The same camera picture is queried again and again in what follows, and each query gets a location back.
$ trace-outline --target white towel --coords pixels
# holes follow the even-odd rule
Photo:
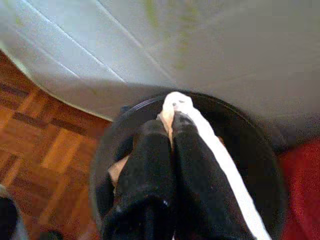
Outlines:
[[[248,190],[239,174],[234,161],[225,146],[215,135],[209,122],[194,108],[192,99],[180,92],[168,94],[164,100],[161,113],[158,115],[167,131],[172,144],[172,123],[175,112],[182,112],[189,116],[197,127],[200,137],[213,152],[216,161],[232,188],[233,194],[238,202],[243,218],[252,235],[258,240],[271,240],[266,227],[256,210],[256,206],[248,193]]]

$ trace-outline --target wooden floor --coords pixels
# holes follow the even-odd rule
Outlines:
[[[95,239],[90,162],[110,123],[49,96],[0,52],[0,182],[20,207],[30,239],[59,230]]]

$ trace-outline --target red blanket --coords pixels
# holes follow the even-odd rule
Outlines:
[[[320,138],[279,157],[289,195],[282,240],[320,240]]]

